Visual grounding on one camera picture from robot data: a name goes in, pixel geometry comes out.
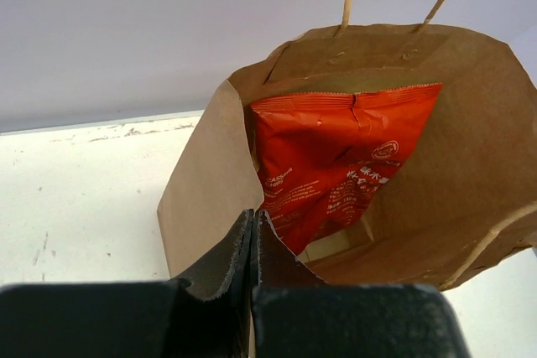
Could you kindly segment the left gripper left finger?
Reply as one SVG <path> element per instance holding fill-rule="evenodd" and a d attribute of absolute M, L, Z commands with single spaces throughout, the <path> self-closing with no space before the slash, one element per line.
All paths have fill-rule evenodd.
<path fill-rule="evenodd" d="M 1 288 L 3 357 L 246 357 L 255 214 L 169 280 Z"/>

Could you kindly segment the red cassava chips bag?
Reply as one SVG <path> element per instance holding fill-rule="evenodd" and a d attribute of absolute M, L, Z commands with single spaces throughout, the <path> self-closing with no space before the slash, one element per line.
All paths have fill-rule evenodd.
<path fill-rule="evenodd" d="M 261 207 L 294 254 L 362 217 L 414 151 L 441 89 L 296 93 L 251 104 Z"/>

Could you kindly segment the brown paper bag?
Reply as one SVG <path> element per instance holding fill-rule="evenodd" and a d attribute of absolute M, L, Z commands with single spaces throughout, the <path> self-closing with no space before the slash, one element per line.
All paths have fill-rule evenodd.
<path fill-rule="evenodd" d="M 512 49 L 432 23 L 312 29 L 216 89 L 157 214 L 171 275 L 262 203 L 252 102 L 291 91 L 378 91 L 440 82 L 425 130 L 363 218 L 309 247 L 335 285 L 455 288 L 536 243 L 536 89 Z"/>

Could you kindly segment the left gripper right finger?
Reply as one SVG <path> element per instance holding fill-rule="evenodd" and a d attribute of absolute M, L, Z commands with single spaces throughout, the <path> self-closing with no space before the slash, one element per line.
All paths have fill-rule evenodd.
<path fill-rule="evenodd" d="M 253 221 L 252 314 L 258 357 L 468 357 L 446 299 L 424 284 L 335 286 Z"/>

